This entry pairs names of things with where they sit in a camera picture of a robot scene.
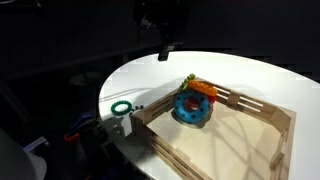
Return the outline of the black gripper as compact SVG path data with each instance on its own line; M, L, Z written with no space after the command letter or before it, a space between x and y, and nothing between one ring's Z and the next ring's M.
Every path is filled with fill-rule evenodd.
M161 43L164 45L158 54L159 61L166 61L168 59L170 52L168 45L177 45L183 43L185 30L185 23L180 20L165 20L160 23L160 38Z

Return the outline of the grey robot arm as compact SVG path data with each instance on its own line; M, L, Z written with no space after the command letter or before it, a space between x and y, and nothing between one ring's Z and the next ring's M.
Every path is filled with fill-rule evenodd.
M154 26L160 35L158 60L184 43L192 0L135 0L133 20L138 33Z

